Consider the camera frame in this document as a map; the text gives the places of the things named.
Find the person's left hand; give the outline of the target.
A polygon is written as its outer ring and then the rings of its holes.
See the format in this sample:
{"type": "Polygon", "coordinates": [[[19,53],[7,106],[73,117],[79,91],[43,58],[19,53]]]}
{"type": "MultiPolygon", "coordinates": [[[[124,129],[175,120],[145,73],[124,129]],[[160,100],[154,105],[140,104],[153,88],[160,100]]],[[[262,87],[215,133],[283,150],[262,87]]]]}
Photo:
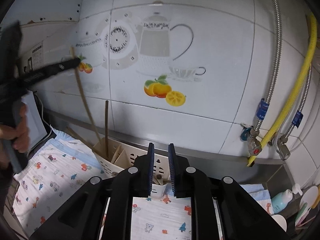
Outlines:
{"type": "Polygon", "coordinates": [[[16,128],[12,128],[1,124],[1,169],[6,169],[9,166],[10,160],[7,157],[3,147],[3,140],[13,140],[12,148],[20,155],[27,152],[29,148],[29,128],[27,126],[27,106],[22,103],[20,107],[20,122],[16,128]]]}

